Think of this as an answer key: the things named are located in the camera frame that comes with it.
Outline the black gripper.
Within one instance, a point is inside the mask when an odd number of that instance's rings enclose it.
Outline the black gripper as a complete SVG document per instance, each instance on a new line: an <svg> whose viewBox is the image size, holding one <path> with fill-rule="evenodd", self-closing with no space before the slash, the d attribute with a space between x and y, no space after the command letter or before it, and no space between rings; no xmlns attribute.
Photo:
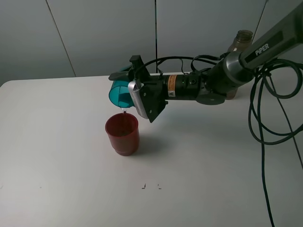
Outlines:
<svg viewBox="0 0 303 227"><path fill-rule="evenodd" d="M148 75L134 90L138 114L153 122L168 104L167 100L195 100L205 76L201 73ZM109 80L129 80L128 72L114 72Z"/></svg>

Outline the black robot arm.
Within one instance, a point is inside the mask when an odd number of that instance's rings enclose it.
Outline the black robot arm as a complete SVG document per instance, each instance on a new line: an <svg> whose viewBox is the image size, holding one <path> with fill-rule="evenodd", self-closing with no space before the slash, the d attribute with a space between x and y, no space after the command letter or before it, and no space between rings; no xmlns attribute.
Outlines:
<svg viewBox="0 0 303 227"><path fill-rule="evenodd" d="M243 52L228 52L219 57L199 55L197 61L212 64L188 74L152 76L140 55L130 58L130 66L112 73L109 100L120 108L135 107L138 114L153 122L169 100L194 100L204 105L219 105L226 95L251 80L259 67L273 67L286 61L279 55L303 42L303 7L298 5L273 28Z"/></svg>

